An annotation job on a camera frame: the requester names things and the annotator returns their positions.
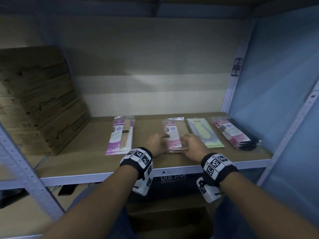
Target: stacked cardboard boxes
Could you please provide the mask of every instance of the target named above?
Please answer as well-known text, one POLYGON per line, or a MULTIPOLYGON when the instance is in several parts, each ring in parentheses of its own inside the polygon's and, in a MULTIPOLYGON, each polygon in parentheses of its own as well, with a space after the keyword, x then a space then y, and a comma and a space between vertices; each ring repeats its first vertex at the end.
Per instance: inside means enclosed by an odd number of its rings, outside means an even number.
POLYGON ((0 120, 25 155, 56 155, 88 122, 56 46, 0 50, 0 120))

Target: blue wall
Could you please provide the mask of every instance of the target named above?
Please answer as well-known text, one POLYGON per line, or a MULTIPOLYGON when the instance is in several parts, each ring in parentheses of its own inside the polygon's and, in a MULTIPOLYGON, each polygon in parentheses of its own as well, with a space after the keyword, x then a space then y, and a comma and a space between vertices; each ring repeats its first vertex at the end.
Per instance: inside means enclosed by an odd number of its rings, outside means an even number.
MULTIPOLYGON (((319 6, 258 20, 230 114, 274 152, 319 75, 319 6)), ((319 226, 319 101, 263 188, 319 226)))

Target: plastic packaging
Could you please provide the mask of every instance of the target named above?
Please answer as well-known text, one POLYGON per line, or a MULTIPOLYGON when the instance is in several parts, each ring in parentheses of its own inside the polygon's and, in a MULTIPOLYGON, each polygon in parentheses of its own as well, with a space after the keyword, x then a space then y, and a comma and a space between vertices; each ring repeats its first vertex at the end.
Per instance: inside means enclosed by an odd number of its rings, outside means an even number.
POLYGON ((180 153, 188 149, 187 144, 183 144, 180 137, 189 133, 184 117, 176 117, 162 120, 164 132, 170 135, 166 138, 166 144, 170 153, 180 153))
POLYGON ((223 148, 224 145, 214 133, 208 121, 205 118, 190 118, 187 123, 193 134, 199 136, 202 142, 208 148, 223 148))
POLYGON ((114 117, 113 130, 105 155, 126 154, 132 149, 133 116, 114 117))
POLYGON ((261 140, 247 131, 231 116, 212 117, 211 122, 235 148, 253 150, 261 140))

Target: perforated metal post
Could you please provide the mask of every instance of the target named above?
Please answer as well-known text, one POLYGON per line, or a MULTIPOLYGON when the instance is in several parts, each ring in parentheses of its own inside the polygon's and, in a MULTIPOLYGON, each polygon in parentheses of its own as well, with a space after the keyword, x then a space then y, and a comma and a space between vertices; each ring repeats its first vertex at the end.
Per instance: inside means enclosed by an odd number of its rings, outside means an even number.
POLYGON ((242 65, 244 63, 250 37, 255 27, 255 23, 256 23, 256 20, 250 17, 245 22, 245 25, 242 31, 242 36, 236 50, 236 56, 235 56, 233 69, 230 74, 230 80, 227 86, 227 90, 225 92, 223 104, 221 106, 221 112, 226 112, 226 113, 229 112, 229 108, 233 100, 233 96, 234 96, 237 82, 241 73, 242 65))
POLYGON ((18 178, 21 185, 52 220, 55 221, 64 214, 63 208, 37 177, 33 168, 11 140, 2 124, 0 124, 0 162, 18 178))
POLYGON ((295 120, 293 121, 293 123, 289 127, 284 138, 282 139, 278 148, 276 149, 273 157, 271 158, 269 164, 267 165, 266 169, 264 170, 260 179, 258 180, 258 182, 257 182, 258 186, 261 186, 263 184, 263 182, 265 181, 265 179, 268 177, 270 171, 273 169, 273 167, 277 163, 282 152, 285 150, 290 139, 293 137, 293 135, 295 134, 297 129, 300 127, 302 121, 304 120, 307 113, 310 111, 311 107, 313 106, 314 102, 317 100, 318 96, 319 96, 319 76, 317 78, 315 85, 308 93, 308 96, 306 97, 304 104, 299 109, 295 120))

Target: hand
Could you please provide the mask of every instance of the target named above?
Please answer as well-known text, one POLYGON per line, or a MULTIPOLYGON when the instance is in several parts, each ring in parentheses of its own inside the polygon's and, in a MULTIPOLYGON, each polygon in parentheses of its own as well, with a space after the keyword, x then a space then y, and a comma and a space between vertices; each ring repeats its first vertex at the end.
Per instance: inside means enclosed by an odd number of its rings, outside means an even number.
POLYGON ((182 153, 190 160, 200 163, 207 154, 211 153, 199 136, 189 133, 182 136, 181 140, 188 145, 188 150, 182 150, 182 153))
POLYGON ((162 143, 162 138, 169 137, 170 136, 165 133, 155 133, 144 143, 144 147, 152 153, 153 158, 158 158, 168 152, 166 145, 162 143))

